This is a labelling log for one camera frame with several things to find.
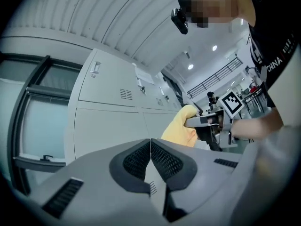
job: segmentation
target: window frame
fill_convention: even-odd
[[[69,100],[71,91],[40,86],[39,83],[44,78],[49,68],[53,65],[60,65],[79,71],[83,65],[53,59],[49,55],[42,57],[22,54],[4,54],[0,52],[0,63],[5,60],[38,64],[25,81],[16,100],[10,118],[7,138],[8,168],[12,186],[23,194],[28,195],[31,192],[31,189],[26,176],[26,169],[42,172],[56,172],[66,165],[64,161],[57,161],[51,158],[49,158],[49,160],[31,158],[30,156],[26,156],[20,152],[19,139],[22,131],[22,121],[24,119],[24,113],[30,96],[35,95]]]

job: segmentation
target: window handle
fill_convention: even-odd
[[[50,155],[43,155],[43,158],[41,158],[40,161],[50,161],[47,157],[53,158],[53,156]]]

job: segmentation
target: black grille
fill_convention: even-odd
[[[63,187],[44,205],[43,210],[55,218],[60,218],[68,204],[83,185],[83,181],[70,179]]]
[[[157,100],[157,103],[158,103],[158,105],[163,105],[163,102],[162,102],[162,100],[161,99],[156,99]]]
[[[155,185],[154,181],[152,181],[152,182],[150,183],[150,194],[151,194],[151,195],[154,195],[156,192],[157,192],[156,185]]]
[[[146,144],[128,155],[123,161],[123,167],[128,173],[144,181],[150,157],[150,146]]]
[[[130,90],[120,89],[121,99],[133,100],[132,92]]]
[[[166,182],[183,168],[183,162],[156,144],[151,145],[151,160]]]
[[[227,166],[227,167],[232,167],[232,168],[236,168],[238,162],[235,162],[235,161],[228,161],[228,160],[225,160],[225,159],[215,159],[214,161],[215,163],[218,163],[218,164],[221,164],[221,165],[224,165],[224,166]]]

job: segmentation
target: ceiling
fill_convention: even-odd
[[[245,26],[237,25],[239,21],[210,24],[208,29],[191,24],[189,33],[182,35],[170,19],[177,7],[177,0],[24,0],[8,30],[22,29],[22,35],[35,28],[45,34],[49,30],[68,33],[69,37],[107,45],[133,58],[151,74],[170,63],[188,78],[213,57],[230,51]],[[218,49],[212,53],[215,44]],[[184,50],[194,61],[191,71],[181,59]]]
[[[234,59],[234,54],[241,46],[246,45],[248,37],[247,22],[241,24],[241,19],[236,19],[230,24],[211,24],[209,29],[198,30],[206,34],[194,31],[194,36],[186,49],[190,59],[182,51],[166,66],[169,71],[176,70],[185,81],[219,57],[227,58],[229,61]],[[216,51],[212,51],[214,45],[217,45]]]

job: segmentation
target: black shirt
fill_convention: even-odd
[[[298,0],[252,0],[255,26],[249,26],[251,58],[255,66],[266,70],[265,86],[269,89],[285,69],[299,42]],[[275,107],[268,97],[268,107]]]
[[[209,97],[209,102],[211,103],[211,104],[216,104],[216,102],[218,101],[218,99],[219,99],[219,97]]]

